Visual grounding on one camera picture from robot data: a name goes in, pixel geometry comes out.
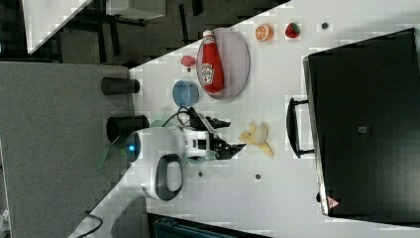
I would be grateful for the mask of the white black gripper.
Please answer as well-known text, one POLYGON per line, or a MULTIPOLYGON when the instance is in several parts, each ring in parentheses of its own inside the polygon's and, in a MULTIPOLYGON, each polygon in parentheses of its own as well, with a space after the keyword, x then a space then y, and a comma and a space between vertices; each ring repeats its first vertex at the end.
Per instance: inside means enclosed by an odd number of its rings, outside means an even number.
POLYGON ((246 144, 231 145, 221 141, 216 144, 215 153, 214 140, 217 137, 215 129, 229 127, 231 123, 209 116, 205 117, 192 107, 188 109, 188 115, 189 123, 182 127, 186 159, 231 160, 246 147, 246 144))

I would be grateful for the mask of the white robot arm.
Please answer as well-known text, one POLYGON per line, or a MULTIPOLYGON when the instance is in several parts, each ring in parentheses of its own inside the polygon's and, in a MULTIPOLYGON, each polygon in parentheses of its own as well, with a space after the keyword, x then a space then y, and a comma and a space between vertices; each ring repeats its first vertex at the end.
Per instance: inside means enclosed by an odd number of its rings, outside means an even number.
POLYGON ((217 130, 229 122, 206 117, 192 107, 181 107, 178 112, 189 116, 186 125, 164 123, 127 137, 128 169, 68 238, 113 238, 114 223, 134 200, 171 201, 179 195, 188 162, 230 160, 245 148, 218 136, 217 130))

